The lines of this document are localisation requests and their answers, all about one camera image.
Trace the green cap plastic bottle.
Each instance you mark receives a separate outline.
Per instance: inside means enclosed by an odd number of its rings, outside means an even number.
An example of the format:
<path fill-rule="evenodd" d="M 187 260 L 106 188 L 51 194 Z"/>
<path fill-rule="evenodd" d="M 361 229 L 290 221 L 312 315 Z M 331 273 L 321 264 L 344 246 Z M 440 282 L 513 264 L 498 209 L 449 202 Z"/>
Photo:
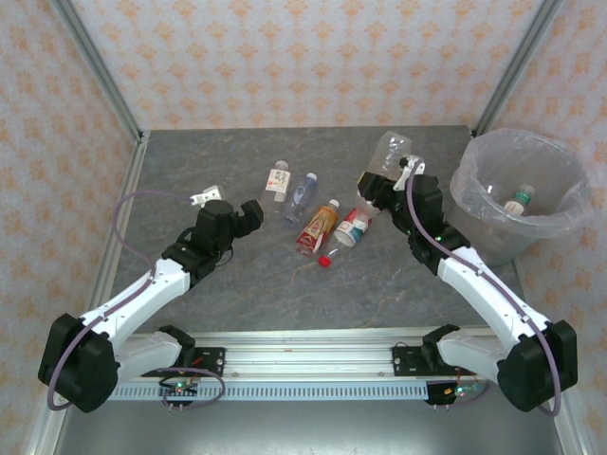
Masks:
<path fill-rule="evenodd" d="M 535 189 L 528 185 L 522 184 L 512 197 L 505 203 L 504 209 L 514 215 L 522 215 L 528 204 L 535 194 Z"/>

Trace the blue cap plastic bottle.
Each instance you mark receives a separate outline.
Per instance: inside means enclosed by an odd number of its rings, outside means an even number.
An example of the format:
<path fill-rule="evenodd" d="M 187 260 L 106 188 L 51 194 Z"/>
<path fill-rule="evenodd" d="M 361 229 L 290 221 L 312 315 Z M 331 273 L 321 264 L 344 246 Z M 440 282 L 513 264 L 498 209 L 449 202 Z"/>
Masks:
<path fill-rule="evenodd" d="M 286 203 L 283 218 L 290 224 L 296 225 L 304 214 L 318 187 L 318 177 L 315 173 L 307 173 L 296 186 Z"/>

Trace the aluminium frame post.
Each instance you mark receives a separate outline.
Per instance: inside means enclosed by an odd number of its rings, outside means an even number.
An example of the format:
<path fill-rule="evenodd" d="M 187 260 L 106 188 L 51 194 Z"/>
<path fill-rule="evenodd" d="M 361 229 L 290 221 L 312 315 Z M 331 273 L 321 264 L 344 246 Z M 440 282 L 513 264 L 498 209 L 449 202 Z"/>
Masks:
<path fill-rule="evenodd" d="M 472 137 L 481 136 L 490 130 L 564 1 L 541 1 L 527 31 L 519 42 L 501 79 L 489 98 L 482 115 L 475 127 L 471 129 Z"/>
<path fill-rule="evenodd" d="M 81 56 L 85 60 L 101 91 L 109 101 L 121 126 L 136 143 L 141 141 L 143 132 L 135 119 L 120 88 L 107 67 L 101 52 L 91 37 L 86 25 L 72 0 L 48 0 L 54 8 L 67 32 L 70 34 Z"/>

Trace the white label grey cap bottle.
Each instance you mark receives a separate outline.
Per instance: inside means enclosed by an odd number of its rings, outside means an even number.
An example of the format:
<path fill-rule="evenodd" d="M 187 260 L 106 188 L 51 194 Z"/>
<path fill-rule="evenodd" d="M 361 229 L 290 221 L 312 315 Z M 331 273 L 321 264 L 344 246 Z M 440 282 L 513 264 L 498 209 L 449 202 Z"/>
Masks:
<path fill-rule="evenodd" d="M 264 190 L 267 201 L 283 203 L 286 200 L 291 172 L 286 161 L 278 160 L 270 169 Z"/>

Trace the large clear plastic bottle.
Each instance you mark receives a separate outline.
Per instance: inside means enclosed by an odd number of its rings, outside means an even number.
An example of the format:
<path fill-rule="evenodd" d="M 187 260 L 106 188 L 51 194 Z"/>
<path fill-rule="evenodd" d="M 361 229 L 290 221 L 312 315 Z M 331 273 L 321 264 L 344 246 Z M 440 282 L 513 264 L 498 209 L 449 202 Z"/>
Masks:
<path fill-rule="evenodd" d="M 412 146 L 413 142 L 405 136 L 391 131 L 385 133 L 379 140 L 364 172 L 377 174 L 396 182 L 402 173 L 399 161 L 404 155 L 411 153 Z M 357 189 L 356 209 L 359 212 L 359 219 L 371 220 L 379 214 L 379 209 L 365 200 L 360 189 Z"/>

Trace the grey metal panel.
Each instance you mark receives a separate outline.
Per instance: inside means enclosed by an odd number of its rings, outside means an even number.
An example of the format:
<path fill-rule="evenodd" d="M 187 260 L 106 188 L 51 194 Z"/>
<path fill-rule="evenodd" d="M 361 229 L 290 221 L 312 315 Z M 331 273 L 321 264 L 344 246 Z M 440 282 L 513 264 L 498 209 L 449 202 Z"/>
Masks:
<path fill-rule="evenodd" d="M 112 402 L 70 411 L 53 455 L 562 455 L 553 421 L 497 393 L 417 401 L 223 402 L 190 412 Z"/>

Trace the small controller board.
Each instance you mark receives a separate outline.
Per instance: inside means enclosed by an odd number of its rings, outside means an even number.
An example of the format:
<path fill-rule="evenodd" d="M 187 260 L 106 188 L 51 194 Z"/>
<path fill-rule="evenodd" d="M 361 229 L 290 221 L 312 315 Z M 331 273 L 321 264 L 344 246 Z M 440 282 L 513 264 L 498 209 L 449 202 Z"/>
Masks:
<path fill-rule="evenodd" d="M 183 410 L 193 403 L 198 395 L 198 388 L 190 378 L 171 382 L 171 377 L 159 380 L 159 396 L 162 403 L 169 409 Z"/>
<path fill-rule="evenodd" d="M 446 410 L 461 407 L 487 392 L 487 386 L 479 382 L 458 383 L 452 380 L 429 381 L 426 388 L 428 396 L 425 403 L 435 410 L 439 407 Z"/>

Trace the red cap red label bottle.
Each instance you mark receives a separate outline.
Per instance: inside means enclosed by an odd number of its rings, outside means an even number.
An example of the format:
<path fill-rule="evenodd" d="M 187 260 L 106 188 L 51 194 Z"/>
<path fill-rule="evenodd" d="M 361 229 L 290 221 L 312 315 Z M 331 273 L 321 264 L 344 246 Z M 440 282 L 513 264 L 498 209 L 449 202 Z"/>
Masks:
<path fill-rule="evenodd" d="M 365 213 L 352 209 L 322 247 L 318 264 L 328 268 L 338 257 L 343 256 L 358 243 L 370 225 L 371 219 Z"/>

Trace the orange label plastic bottle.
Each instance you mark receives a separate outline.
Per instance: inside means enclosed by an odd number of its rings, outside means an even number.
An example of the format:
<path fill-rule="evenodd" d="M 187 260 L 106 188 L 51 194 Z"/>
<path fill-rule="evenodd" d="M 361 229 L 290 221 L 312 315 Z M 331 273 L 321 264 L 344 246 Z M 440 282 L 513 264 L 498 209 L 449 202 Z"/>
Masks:
<path fill-rule="evenodd" d="M 338 220 L 340 202 L 331 199 L 315 212 L 296 240 L 296 251 L 313 257 L 320 250 Z"/>

